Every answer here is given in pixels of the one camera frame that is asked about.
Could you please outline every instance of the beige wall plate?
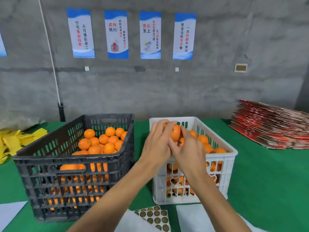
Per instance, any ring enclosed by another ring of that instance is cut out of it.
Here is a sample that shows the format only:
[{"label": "beige wall plate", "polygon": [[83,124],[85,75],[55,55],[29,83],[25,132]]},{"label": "beige wall plate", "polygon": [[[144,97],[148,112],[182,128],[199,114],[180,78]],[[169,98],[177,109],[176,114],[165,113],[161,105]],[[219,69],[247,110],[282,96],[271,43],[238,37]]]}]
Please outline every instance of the beige wall plate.
[{"label": "beige wall plate", "polygon": [[247,72],[248,64],[246,63],[236,63],[234,72]]}]

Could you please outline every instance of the white paper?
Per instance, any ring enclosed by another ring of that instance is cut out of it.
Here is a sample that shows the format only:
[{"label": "white paper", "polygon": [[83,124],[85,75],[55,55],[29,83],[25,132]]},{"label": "white paper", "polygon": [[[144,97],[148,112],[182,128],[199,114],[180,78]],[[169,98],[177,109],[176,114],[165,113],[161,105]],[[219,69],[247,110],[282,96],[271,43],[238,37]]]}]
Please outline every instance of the white paper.
[{"label": "white paper", "polygon": [[161,13],[139,14],[141,59],[161,59]]},{"label": "white paper", "polygon": [[0,232],[13,220],[27,201],[0,204]]},{"label": "white paper", "polygon": [[146,222],[134,212],[127,210],[121,218],[115,232],[158,232],[159,230],[153,225]]},{"label": "white paper", "polygon": [[0,33],[0,57],[5,57],[7,56],[6,51],[5,51],[5,47],[2,41],[2,37],[1,37],[1,33]]},{"label": "white paper", "polygon": [[195,23],[195,14],[175,14],[173,59],[192,59]]},{"label": "white paper", "polygon": [[109,58],[129,58],[127,11],[105,10],[105,29]]},{"label": "white paper", "polygon": [[95,58],[90,10],[67,8],[74,58]]},{"label": "white paper", "polygon": [[[201,204],[177,205],[176,209],[181,232],[215,232],[211,220]],[[244,218],[243,220],[252,232],[267,232],[254,227]]]}]

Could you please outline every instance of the white rope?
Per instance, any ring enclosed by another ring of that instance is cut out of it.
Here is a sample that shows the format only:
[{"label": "white rope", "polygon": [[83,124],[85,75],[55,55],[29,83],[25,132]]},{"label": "white rope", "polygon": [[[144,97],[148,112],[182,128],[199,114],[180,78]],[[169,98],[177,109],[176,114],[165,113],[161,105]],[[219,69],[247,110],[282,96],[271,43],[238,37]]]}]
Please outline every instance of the white rope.
[{"label": "white rope", "polygon": [[59,105],[60,105],[60,96],[59,96],[59,90],[58,90],[58,83],[57,83],[57,78],[56,78],[56,71],[55,71],[55,66],[54,66],[54,60],[52,59],[52,50],[50,48],[50,43],[49,43],[49,39],[48,39],[48,34],[47,34],[47,29],[46,29],[46,24],[45,24],[45,19],[44,19],[44,14],[43,14],[42,6],[41,6],[41,1],[40,0],[38,0],[38,1],[39,1],[41,15],[42,15],[42,19],[43,19],[45,34],[46,34],[46,38],[47,38],[47,44],[48,44],[48,48],[49,48],[50,60],[52,61],[52,69],[54,71],[54,77],[55,77],[55,82],[56,82],[56,90],[57,90],[58,102],[59,102]]}]

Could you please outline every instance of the human hand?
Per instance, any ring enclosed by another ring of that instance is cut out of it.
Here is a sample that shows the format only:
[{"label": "human hand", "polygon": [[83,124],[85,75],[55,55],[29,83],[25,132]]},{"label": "human hand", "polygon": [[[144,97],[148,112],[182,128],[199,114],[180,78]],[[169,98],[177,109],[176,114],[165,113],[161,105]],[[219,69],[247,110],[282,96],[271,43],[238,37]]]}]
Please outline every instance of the human hand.
[{"label": "human hand", "polygon": [[168,146],[170,133],[176,121],[160,120],[153,123],[150,133],[145,141],[141,157],[138,163],[145,168],[151,169],[152,177],[166,163],[171,156],[171,150]]},{"label": "human hand", "polygon": [[178,147],[172,140],[168,145],[181,171],[192,183],[196,178],[208,176],[205,151],[202,143],[195,139],[185,127],[180,128],[185,140],[183,147]]}]

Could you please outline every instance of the green tablecloth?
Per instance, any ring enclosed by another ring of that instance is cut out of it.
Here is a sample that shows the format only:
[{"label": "green tablecloth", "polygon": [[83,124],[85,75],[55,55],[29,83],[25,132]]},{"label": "green tablecloth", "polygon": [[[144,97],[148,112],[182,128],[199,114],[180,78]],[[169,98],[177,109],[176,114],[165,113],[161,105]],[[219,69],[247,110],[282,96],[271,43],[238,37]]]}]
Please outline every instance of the green tablecloth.
[{"label": "green tablecloth", "polygon": [[[309,150],[268,150],[232,130],[221,119],[203,122],[231,144],[236,156],[228,201],[254,226],[270,232],[309,231]],[[40,125],[52,131],[60,122]],[[139,158],[149,133],[148,121],[134,126],[135,155]],[[18,171],[12,161],[0,165],[0,203],[28,200]],[[138,193],[130,210],[154,206],[151,183]],[[165,205],[172,231],[180,231],[175,205]],[[66,231],[72,223],[39,223],[27,203],[4,232]]]}]

